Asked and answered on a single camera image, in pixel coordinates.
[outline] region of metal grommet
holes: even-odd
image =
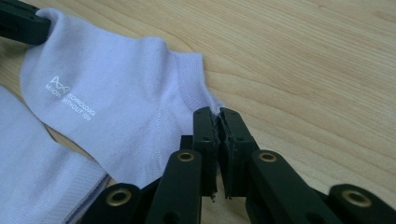
[[[357,205],[359,207],[370,207],[372,205],[371,200],[367,198],[367,196],[361,194],[356,190],[343,190],[342,195],[347,202]]]
[[[272,153],[269,152],[263,152],[259,155],[260,160],[262,161],[268,161],[268,162],[273,162],[276,161],[276,156]]]
[[[131,198],[132,193],[128,189],[115,189],[107,195],[106,202],[116,207],[128,203]]]
[[[194,155],[191,154],[190,152],[182,152],[177,155],[177,158],[180,161],[192,161],[194,160]]]

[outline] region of wooden surface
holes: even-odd
[[[202,52],[206,84],[261,148],[315,189],[351,183],[396,207],[396,1],[26,2]],[[0,38],[0,84],[16,94],[26,48]],[[248,223],[244,200],[222,192],[204,199],[202,217]]]

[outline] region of sock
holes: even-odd
[[[54,142],[0,86],[0,222],[75,223],[108,177],[94,161]]]
[[[205,86],[199,53],[113,34],[56,9],[37,15],[51,20],[49,38],[26,53],[22,96],[118,182],[143,188],[160,177],[180,136],[192,134],[193,111],[223,106]]]

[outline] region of white sock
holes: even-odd
[[[46,43],[30,48],[21,92],[36,116],[88,153],[118,182],[157,179],[192,113],[223,106],[205,86],[199,53],[170,51],[157,37],[132,39],[56,9]]]
[[[0,222],[75,222],[108,176],[94,161],[54,142],[0,86]]]

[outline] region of printed logo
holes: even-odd
[[[64,94],[67,93],[68,91],[70,91],[70,87],[66,87],[64,85],[62,85],[62,83],[59,82],[59,77],[54,77],[50,83],[55,83],[55,87],[58,90],[63,90]]]

